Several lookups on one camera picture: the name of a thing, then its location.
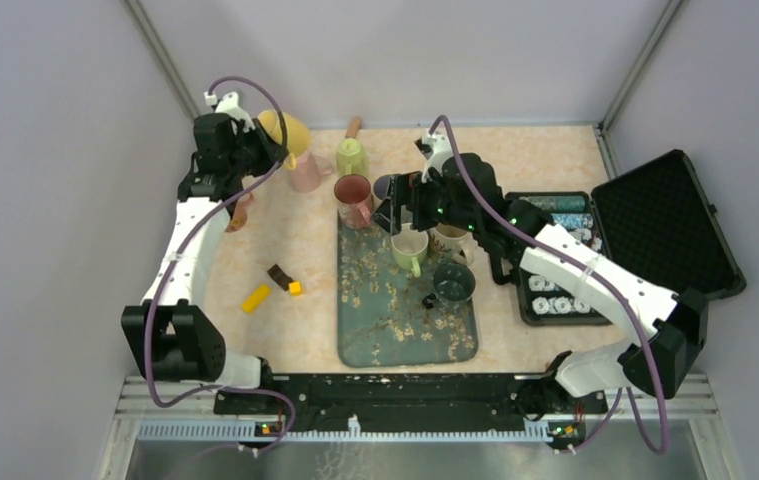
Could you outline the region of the yellow mug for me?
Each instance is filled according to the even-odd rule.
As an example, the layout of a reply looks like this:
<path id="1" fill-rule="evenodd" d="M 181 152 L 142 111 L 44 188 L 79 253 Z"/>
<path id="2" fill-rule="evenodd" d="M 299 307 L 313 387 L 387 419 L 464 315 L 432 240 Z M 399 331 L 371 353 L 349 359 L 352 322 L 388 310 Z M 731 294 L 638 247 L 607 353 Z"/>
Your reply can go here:
<path id="1" fill-rule="evenodd" d="M 299 159 L 310 150 L 308 127 L 291 114 L 276 110 L 260 112 L 257 120 L 270 138 L 287 150 L 288 157 L 283 161 L 283 166 L 287 170 L 294 170 Z"/>

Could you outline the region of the light green upside-down mug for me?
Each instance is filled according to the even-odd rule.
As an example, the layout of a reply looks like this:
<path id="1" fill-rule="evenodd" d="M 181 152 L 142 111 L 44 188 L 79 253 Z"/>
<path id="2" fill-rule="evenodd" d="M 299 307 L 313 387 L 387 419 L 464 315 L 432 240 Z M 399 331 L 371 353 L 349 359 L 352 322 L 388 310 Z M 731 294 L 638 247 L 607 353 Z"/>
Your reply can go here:
<path id="1" fill-rule="evenodd" d="M 391 248 L 397 265 L 412 273 L 415 278 L 422 276 L 422 268 L 430 243 L 426 231 L 418 231 L 411 223 L 403 223 L 398 234 L 391 237 Z"/>

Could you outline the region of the pink upside-down mug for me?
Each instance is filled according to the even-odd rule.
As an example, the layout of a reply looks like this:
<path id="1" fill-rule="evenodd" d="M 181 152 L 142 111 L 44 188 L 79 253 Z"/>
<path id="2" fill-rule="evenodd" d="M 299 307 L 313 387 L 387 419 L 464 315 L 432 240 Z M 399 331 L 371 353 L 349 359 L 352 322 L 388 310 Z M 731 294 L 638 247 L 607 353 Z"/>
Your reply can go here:
<path id="1" fill-rule="evenodd" d="M 359 174 L 340 177 L 334 185 L 334 196 L 341 223 L 357 230 L 372 225 L 373 195 L 370 181 Z"/>

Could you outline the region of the cream patterned mug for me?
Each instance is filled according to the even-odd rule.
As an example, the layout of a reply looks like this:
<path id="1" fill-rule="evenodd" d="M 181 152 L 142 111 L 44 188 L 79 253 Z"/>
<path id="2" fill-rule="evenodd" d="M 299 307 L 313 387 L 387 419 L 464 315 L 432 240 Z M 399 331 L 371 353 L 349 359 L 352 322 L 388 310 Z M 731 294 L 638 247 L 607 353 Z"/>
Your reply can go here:
<path id="1" fill-rule="evenodd" d="M 450 225 L 438 224 L 430 230 L 431 248 L 441 258 L 448 258 L 461 265 L 474 262 L 474 240 L 469 231 Z"/>

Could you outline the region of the dark teal mug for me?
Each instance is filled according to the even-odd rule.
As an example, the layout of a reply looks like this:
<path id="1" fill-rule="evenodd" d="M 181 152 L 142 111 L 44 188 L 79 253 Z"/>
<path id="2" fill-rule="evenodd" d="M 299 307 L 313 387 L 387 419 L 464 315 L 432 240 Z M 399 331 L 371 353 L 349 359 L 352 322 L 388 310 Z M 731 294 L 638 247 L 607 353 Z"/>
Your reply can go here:
<path id="1" fill-rule="evenodd" d="M 421 304 L 426 309 L 440 307 L 454 310 L 471 300 L 475 288 L 475 276 L 467 266 L 444 264 L 434 272 L 432 291 L 421 300 Z"/>

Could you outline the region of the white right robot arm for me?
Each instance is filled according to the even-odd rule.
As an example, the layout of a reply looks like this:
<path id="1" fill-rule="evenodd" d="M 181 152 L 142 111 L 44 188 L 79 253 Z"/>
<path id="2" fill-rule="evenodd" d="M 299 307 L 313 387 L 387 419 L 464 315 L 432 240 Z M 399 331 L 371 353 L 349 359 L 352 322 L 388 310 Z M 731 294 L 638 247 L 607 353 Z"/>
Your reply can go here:
<path id="1" fill-rule="evenodd" d="M 463 171 L 448 160 L 441 170 L 381 176 L 374 221 L 398 234 L 408 210 L 415 230 L 463 229 L 491 256 L 495 282 L 517 282 L 520 271 L 542 276 L 624 332 L 619 343 L 557 357 L 554 376 L 541 385 L 549 409 L 567 412 L 582 396 L 620 387 L 673 398 L 705 343 L 705 296 L 676 293 L 625 270 L 519 194 L 504 194 L 478 155 L 461 160 Z"/>

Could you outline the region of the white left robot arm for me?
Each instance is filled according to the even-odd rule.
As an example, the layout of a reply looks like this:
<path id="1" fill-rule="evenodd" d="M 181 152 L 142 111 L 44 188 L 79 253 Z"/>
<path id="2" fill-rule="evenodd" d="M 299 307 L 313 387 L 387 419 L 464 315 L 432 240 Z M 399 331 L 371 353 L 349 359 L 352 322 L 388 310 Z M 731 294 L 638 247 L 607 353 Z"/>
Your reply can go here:
<path id="1" fill-rule="evenodd" d="M 238 388 L 238 401 L 263 413 L 274 404 L 276 388 L 262 377 L 261 358 L 229 351 L 202 303 L 233 204 L 244 194 L 244 178 L 261 185 L 287 151 L 246 115 L 201 115 L 193 137 L 196 150 L 178 186 L 175 223 L 159 271 L 141 302 L 124 308 L 120 324 L 145 378 Z"/>

